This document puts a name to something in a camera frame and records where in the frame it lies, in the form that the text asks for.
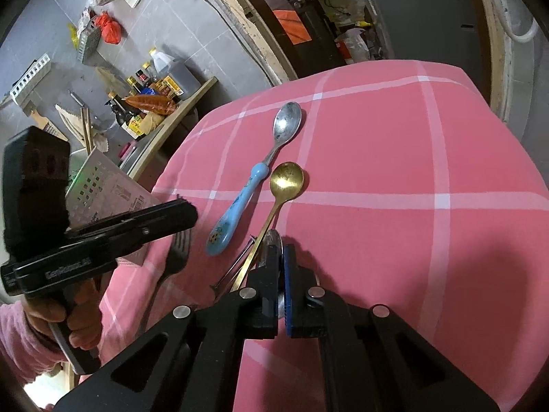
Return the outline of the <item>person left hand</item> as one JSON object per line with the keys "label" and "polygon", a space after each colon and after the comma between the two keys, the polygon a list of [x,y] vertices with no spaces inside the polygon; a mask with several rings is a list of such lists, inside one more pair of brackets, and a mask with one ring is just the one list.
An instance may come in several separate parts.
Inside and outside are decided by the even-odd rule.
{"label": "person left hand", "polygon": [[54,338],[49,324],[66,322],[70,344],[89,351],[96,347],[102,336],[100,294],[93,279],[86,280],[73,296],[74,306],[69,315],[54,300],[26,298],[22,306],[30,326],[40,334]]}

